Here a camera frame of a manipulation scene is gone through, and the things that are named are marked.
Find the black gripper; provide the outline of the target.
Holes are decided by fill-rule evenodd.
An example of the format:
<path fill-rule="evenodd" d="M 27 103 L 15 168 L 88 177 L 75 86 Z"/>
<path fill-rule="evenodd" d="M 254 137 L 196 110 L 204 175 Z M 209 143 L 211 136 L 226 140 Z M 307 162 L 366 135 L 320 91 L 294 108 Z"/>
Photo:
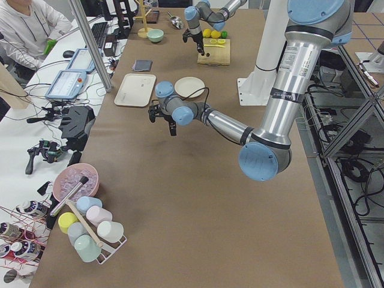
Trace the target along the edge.
<path fill-rule="evenodd" d="M 186 29 L 182 34 L 182 40 L 186 43 L 189 38 L 197 44 L 197 51 L 199 54 L 205 53 L 201 28 Z"/>
<path fill-rule="evenodd" d="M 149 120 L 151 123 L 156 121 L 156 118 L 164 118 L 169 123 L 169 133 L 171 136 L 176 136 L 176 122 L 173 120 L 171 115 L 165 114 L 159 104 L 155 104 L 154 100 L 151 100 L 148 109 Z"/>

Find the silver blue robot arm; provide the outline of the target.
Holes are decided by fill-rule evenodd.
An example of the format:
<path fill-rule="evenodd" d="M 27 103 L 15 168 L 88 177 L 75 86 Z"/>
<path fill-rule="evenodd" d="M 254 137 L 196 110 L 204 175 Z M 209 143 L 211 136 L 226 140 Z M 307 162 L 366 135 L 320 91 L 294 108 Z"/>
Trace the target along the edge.
<path fill-rule="evenodd" d="M 200 27 L 200 21 L 202 20 L 215 30 L 221 31 L 225 26 L 225 22 L 246 2 L 246 0 L 231 0 L 219 9 L 218 12 L 214 12 L 211 9 L 209 1 L 200 1 L 196 5 L 187 7 L 184 10 L 184 17 L 188 28 L 182 34 L 183 42 L 186 43 L 189 38 L 192 38 L 197 45 L 198 53 L 204 56 L 203 32 Z"/>
<path fill-rule="evenodd" d="M 292 157 L 289 139 L 321 51 L 345 44 L 352 34 L 353 1 L 271 1 L 254 71 L 238 85 L 239 92 L 258 97 L 269 93 L 258 129 L 213 109 L 205 102 L 187 102 L 168 81 L 155 87 L 158 104 L 149 119 L 177 125 L 200 120 L 227 140 L 241 145 L 241 170 L 256 181 L 267 181 L 285 170 Z"/>

